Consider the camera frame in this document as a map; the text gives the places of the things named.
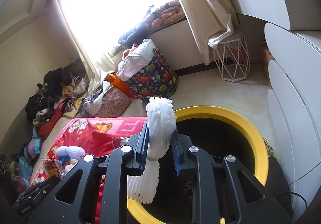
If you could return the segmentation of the yellow white snack packet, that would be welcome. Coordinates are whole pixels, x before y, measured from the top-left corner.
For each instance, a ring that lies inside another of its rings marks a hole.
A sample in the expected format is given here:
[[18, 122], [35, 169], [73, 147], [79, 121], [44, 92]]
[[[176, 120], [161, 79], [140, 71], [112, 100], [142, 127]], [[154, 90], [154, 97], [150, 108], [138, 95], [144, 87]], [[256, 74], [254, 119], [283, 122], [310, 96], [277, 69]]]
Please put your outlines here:
[[51, 177], [58, 177], [59, 179], [63, 178], [63, 171], [61, 168], [61, 162], [56, 159], [42, 159], [43, 170]]

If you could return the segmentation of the yellow rimmed black trash bin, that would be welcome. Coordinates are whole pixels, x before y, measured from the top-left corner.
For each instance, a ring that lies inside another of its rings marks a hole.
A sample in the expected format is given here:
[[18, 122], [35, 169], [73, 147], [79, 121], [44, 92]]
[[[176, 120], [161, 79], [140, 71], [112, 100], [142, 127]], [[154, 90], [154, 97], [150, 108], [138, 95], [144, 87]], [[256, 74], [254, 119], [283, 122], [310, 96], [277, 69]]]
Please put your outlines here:
[[[210, 155], [240, 160], [262, 183], [268, 177], [269, 163], [263, 138], [243, 116], [214, 106], [193, 106], [175, 111], [179, 133]], [[150, 204], [127, 201], [128, 223], [190, 223], [192, 219], [192, 180], [177, 175], [173, 155], [168, 150], [160, 159], [159, 184]]]

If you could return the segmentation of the striped purple cloth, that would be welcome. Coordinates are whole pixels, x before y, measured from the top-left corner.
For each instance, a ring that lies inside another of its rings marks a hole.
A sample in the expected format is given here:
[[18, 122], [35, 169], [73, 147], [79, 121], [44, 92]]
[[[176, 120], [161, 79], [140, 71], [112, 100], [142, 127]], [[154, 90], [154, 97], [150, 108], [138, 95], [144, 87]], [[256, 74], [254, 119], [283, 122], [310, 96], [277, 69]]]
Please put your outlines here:
[[39, 138], [32, 138], [24, 148], [24, 156], [29, 162], [35, 162], [41, 153], [42, 141]]

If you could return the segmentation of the red floral bed quilt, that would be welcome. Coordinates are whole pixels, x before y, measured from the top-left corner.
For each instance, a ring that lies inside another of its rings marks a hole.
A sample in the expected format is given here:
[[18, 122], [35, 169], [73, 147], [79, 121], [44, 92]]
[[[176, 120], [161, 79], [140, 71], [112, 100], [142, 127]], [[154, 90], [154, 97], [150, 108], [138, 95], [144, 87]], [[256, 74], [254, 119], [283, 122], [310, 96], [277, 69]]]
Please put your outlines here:
[[[56, 149], [60, 146], [79, 146], [85, 150], [85, 155], [92, 154], [96, 158], [110, 155], [115, 149], [127, 145], [131, 136], [140, 133], [145, 122], [147, 123], [144, 118], [111, 119], [102, 123], [93, 119], [79, 119], [65, 130], [50, 151], [50, 156], [45, 159], [60, 161], [56, 156]], [[71, 158], [71, 164], [61, 165], [63, 178], [84, 157], [79, 160]], [[99, 223], [98, 216], [94, 223]]]

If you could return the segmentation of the floral pink box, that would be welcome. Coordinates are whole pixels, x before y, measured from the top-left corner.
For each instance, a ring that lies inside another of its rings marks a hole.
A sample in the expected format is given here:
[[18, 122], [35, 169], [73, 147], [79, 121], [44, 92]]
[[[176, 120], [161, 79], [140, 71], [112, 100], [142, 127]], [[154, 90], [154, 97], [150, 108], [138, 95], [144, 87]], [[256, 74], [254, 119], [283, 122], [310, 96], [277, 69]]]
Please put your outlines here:
[[103, 96], [101, 107], [93, 117], [120, 117], [131, 102], [131, 99], [122, 90], [112, 87]]

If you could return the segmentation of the pile of dark clothes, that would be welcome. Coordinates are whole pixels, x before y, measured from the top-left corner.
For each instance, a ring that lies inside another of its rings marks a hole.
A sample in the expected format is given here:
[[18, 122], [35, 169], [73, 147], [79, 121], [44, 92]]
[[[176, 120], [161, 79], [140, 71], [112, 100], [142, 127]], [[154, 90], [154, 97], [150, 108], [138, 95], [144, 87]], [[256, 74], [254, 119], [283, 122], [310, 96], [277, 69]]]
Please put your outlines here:
[[25, 106], [27, 119], [35, 126], [41, 126], [59, 110], [62, 114], [75, 107], [76, 99], [82, 97], [88, 86], [86, 69], [81, 59], [66, 67], [46, 73], [44, 81], [38, 84], [38, 91]]

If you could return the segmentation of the dinosaur print laundry basket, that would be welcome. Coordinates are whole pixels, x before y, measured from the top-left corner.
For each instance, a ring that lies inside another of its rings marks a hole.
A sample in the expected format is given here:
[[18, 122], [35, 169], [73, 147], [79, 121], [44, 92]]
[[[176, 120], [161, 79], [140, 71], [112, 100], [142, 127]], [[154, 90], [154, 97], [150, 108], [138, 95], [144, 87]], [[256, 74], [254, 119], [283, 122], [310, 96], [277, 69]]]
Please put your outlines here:
[[137, 98], [148, 101], [150, 97], [169, 98], [175, 94], [178, 76], [170, 67], [159, 48], [153, 48], [151, 61], [125, 83]]

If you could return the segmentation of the orange bag beside bed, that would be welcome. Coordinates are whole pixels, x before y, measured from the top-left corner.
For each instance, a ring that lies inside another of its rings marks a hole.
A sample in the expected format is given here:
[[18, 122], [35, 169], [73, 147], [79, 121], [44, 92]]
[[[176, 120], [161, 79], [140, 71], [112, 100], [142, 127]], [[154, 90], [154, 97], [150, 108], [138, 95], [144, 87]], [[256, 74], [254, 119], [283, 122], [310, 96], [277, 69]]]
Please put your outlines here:
[[135, 94], [133, 93], [133, 91], [129, 88], [129, 86], [122, 81], [121, 79], [119, 79], [115, 73], [110, 73], [105, 77], [105, 81], [111, 83], [112, 86], [120, 89], [121, 91], [123, 91], [129, 98], [134, 97]]

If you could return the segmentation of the cream curtain left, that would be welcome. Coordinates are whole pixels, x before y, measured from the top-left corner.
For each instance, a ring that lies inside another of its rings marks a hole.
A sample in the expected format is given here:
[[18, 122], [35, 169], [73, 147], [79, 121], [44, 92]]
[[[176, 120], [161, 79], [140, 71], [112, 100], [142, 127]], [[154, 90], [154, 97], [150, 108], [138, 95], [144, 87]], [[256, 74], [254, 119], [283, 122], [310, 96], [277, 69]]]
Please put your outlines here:
[[97, 90], [107, 76], [116, 70], [116, 65], [96, 34], [97, 26], [89, 22], [89, 16], [73, 0], [52, 0], [54, 10], [63, 29], [85, 66], [89, 79], [88, 92]]

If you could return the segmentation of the cream curtain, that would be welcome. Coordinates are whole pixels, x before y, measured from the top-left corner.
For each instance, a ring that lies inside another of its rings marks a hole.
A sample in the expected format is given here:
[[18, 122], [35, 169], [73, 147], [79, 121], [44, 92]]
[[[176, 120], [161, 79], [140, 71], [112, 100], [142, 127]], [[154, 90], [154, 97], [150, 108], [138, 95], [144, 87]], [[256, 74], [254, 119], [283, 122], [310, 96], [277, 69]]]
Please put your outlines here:
[[85, 66], [89, 79], [88, 92], [97, 90], [107, 76], [116, 70], [116, 65], [96, 34], [97, 26], [89, 22], [89, 16], [73, 0], [52, 0], [54, 10], [63, 29]]
[[210, 49], [239, 27], [234, 7], [230, 0], [180, 0], [190, 30], [198, 47], [203, 63], [214, 60]]

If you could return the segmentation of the white clothes in basket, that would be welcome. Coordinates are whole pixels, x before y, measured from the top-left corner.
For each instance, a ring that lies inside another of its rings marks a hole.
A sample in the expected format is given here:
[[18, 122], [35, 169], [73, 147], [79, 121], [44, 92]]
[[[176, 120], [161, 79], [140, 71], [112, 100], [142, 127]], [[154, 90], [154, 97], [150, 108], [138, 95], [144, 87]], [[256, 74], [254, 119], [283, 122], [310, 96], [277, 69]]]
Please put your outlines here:
[[122, 81], [129, 80], [152, 60], [154, 48], [156, 46], [151, 39], [144, 39], [134, 51], [121, 60], [116, 76]]

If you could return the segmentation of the white dresser cabinet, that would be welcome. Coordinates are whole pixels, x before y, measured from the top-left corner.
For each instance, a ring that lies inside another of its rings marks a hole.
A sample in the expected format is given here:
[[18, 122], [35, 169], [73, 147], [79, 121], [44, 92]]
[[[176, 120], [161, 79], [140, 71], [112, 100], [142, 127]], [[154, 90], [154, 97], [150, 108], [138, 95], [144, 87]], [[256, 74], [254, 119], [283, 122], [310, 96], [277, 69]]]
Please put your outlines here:
[[293, 221], [320, 223], [320, 4], [317, 0], [232, 0], [264, 20], [273, 59], [268, 105], [280, 164], [292, 191]]

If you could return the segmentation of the dark blue jacket on sill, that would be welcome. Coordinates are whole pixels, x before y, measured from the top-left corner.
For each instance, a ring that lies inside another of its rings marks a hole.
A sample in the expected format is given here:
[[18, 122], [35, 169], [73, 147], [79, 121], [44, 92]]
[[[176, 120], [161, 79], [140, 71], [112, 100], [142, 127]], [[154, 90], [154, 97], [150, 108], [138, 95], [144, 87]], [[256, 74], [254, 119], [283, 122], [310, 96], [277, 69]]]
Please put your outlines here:
[[118, 43], [131, 48], [134, 44], [139, 45], [148, 36], [148, 31], [140, 24], [119, 37]]

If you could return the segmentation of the cream curtain right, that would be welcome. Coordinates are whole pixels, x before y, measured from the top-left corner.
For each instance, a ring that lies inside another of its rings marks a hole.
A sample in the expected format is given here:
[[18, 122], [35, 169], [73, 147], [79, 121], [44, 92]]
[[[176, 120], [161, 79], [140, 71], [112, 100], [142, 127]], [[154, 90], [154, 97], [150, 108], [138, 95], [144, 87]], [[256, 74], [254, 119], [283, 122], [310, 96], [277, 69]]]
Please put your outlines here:
[[239, 27], [234, 7], [230, 0], [180, 0], [190, 30], [198, 47], [203, 63], [214, 60], [210, 49]]

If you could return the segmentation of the orange patterned blanket on sill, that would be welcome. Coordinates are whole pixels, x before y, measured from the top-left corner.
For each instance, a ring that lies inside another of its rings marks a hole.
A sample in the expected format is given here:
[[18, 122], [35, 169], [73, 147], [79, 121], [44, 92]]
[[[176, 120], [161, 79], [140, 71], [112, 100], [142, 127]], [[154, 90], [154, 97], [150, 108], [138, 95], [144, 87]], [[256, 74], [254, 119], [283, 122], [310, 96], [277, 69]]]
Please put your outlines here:
[[185, 17], [179, 0], [169, 1], [160, 7], [152, 9], [143, 19], [142, 24], [147, 31], [175, 23]]

